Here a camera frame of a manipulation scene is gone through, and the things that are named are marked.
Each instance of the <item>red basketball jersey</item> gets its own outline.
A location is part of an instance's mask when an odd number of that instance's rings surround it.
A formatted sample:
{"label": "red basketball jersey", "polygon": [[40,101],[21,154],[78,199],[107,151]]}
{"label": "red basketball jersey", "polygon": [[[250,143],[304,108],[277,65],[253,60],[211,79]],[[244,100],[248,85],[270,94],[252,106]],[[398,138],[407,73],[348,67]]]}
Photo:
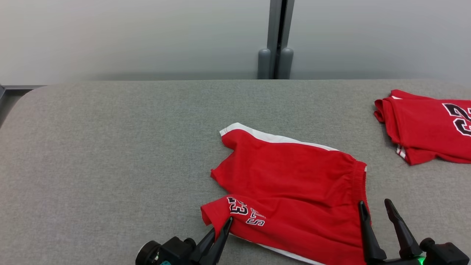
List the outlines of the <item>red basketball jersey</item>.
{"label": "red basketball jersey", "polygon": [[393,90],[375,102],[397,153],[410,165],[440,157],[471,163],[471,100],[432,99]]}
{"label": "red basketball jersey", "polygon": [[201,207],[204,222],[311,264],[364,264],[358,202],[366,164],[336,149],[236,123],[221,132],[234,150],[211,176],[230,195]]}

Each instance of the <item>white wall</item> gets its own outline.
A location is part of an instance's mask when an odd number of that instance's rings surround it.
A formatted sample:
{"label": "white wall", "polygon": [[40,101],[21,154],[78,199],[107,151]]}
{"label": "white wall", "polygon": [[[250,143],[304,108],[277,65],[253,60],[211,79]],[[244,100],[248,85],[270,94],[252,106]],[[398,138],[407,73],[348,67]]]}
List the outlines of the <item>white wall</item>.
{"label": "white wall", "polygon": [[254,79],[269,0],[2,0],[0,83]]}
{"label": "white wall", "polygon": [[291,79],[471,80],[469,0],[295,0]]}

